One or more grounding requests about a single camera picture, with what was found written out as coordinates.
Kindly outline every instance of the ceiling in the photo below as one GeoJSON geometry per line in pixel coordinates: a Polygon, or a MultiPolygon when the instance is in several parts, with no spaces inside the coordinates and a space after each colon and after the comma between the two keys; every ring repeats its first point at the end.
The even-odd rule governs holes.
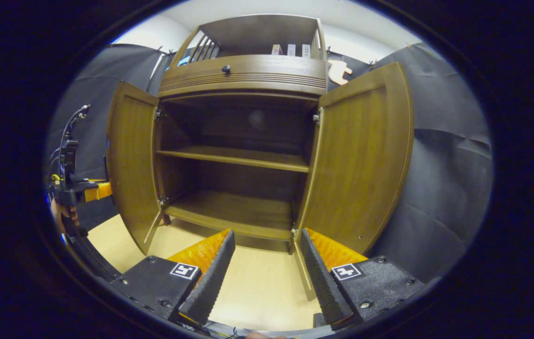
{"type": "Polygon", "coordinates": [[[264,13],[318,17],[324,25],[361,34],[393,50],[421,41],[395,22],[349,0],[189,0],[160,15],[191,31],[227,17],[264,13]]]}

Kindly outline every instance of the screw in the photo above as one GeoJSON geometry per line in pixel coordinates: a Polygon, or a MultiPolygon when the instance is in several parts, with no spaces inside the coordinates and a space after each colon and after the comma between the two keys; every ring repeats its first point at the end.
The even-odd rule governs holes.
{"type": "Polygon", "coordinates": [[[170,307],[171,303],[168,300],[161,299],[158,301],[162,307],[170,307]]]}

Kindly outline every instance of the cabinet door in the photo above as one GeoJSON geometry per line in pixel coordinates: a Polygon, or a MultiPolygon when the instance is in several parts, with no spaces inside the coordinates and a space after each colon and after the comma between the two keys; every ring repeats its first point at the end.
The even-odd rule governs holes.
{"type": "Polygon", "coordinates": [[[411,158],[413,105],[403,68],[362,75],[323,95],[319,107],[298,229],[363,253],[394,211],[411,158]]]}
{"type": "Polygon", "coordinates": [[[159,100],[121,82],[108,116],[106,161],[112,195],[144,254],[161,219],[153,174],[153,127],[159,100]]]}

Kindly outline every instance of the book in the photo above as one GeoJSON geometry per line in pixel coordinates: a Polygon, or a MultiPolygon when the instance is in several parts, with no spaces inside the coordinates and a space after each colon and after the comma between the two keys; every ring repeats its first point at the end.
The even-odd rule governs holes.
{"type": "Polygon", "coordinates": [[[284,52],[281,50],[280,45],[273,45],[273,49],[271,50],[272,56],[282,56],[284,55],[284,52]]]}
{"type": "Polygon", "coordinates": [[[296,45],[293,43],[288,44],[288,56],[296,56],[296,45]]]}
{"type": "Polygon", "coordinates": [[[303,43],[303,58],[311,57],[311,46],[303,43]]]}

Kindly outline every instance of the wooden cabinet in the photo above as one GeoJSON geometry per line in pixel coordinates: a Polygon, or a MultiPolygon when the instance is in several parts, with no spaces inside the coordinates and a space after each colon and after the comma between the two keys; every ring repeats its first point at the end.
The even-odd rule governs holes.
{"type": "MultiPolygon", "coordinates": [[[[290,29],[299,20],[310,35],[297,34],[297,45],[315,46],[322,37],[316,19],[256,17],[241,21],[278,17],[290,29]]],[[[209,42],[197,48],[220,43],[226,56],[197,56],[177,67],[193,32],[165,73],[159,98],[125,83],[118,88],[108,174],[131,236],[147,253],[159,218],[175,217],[283,241],[309,227],[364,252],[394,210],[409,166],[413,109],[402,66],[381,67],[325,93],[322,48],[313,58],[245,55],[215,35],[230,20],[198,28],[209,42]],[[230,72],[220,69],[223,62],[230,72]],[[322,79],[323,88],[299,76],[322,79]]],[[[286,42],[283,33],[273,34],[248,50],[286,42]]]]}

